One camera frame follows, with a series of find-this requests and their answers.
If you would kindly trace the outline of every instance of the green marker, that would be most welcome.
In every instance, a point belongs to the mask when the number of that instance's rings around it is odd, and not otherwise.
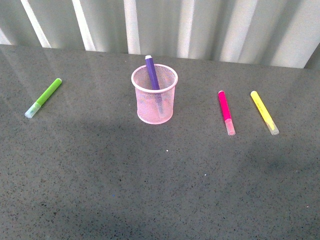
[[[35,103],[28,109],[28,111],[25,112],[24,115],[29,119],[32,118],[61,84],[62,80],[60,78],[57,78],[37,99],[37,101],[35,101]]]

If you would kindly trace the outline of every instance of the table surface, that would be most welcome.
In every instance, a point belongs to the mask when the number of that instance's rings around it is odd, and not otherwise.
[[[0,46],[1,239],[320,239],[320,72],[155,57],[179,79],[173,117],[150,125],[131,83],[144,61]]]

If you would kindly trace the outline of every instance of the clear marker cap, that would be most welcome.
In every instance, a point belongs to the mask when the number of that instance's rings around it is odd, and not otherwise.
[[[31,119],[35,114],[36,112],[41,108],[41,105],[37,102],[35,102],[29,109],[28,111],[25,112],[25,116],[28,118],[28,119]]]
[[[226,127],[226,131],[228,132],[229,136],[233,136],[236,134],[235,128],[234,128],[234,124],[232,122],[231,118],[228,118],[227,120],[224,121],[225,122],[225,127]]]
[[[279,130],[272,119],[265,122],[272,135],[279,134]]]

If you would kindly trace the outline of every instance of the marker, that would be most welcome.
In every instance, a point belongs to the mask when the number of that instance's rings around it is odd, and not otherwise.
[[[218,98],[219,98],[219,101],[220,101],[220,106],[221,106],[221,109],[222,109],[222,114],[223,114],[223,119],[224,119],[224,122],[225,122],[226,130],[227,130],[229,136],[233,136],[233,135],[236,134],[236,131],[235,131],[232,119],[231,119],[231,114],[230,114],[230,111],[229,111],[228,102],[227,102],[227,98],[226,98],[225,92],[224,91],[219,91],[218,92]]]
[[[261,116],[263,117],[263,120],[265,121],[268,129],[270,130],[272,135],[279,134],[279,130],[277,126],[275,125],[274,121],[272,120],[268,110],[266,109],[264,103],[262,102],[261,98],[259,97],[258,93],[256,91],[251,92],[251,97],[258,108]]]
[[[31,119],[41,106],[48,100],[48,98],[55,92],[55,90],[61,85],[62,80],[57,78],[44,93],[35,101],[35,103],[25,112],[25,116]]]
[[[160,90],[156,69],[155,69],[155,64],[152,56],[150,55],[145,56],[145,64],[146,64],[146,68],[148,69],[152,89]],[[156,104],[158,105],[159,112],[162,115],[164,113],[164,110],[162,105],[162,97],[161,97],[161,94],[159,93],[156,93]]]

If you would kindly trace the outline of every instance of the purple marker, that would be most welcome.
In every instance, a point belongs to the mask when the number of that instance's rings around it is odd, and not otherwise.
[[[160,90],[156,69],[155,69],[155,64],[154,64],[154,60],[152,59],[152,56],[150,55],[145,56],[145,64],[146,64],[146,68],[148,69],[152,89]],[[163,114],[164,110],[162,106],[161,93],[157,93],[156,103],[158,105],[160,114]]]
[[[152,59],[152,56],[150,55],[145,56],[145,64],[146,64],[146,68],[148,69],[152,89],[160,90],[156,69],[154,65],[154,60]]]

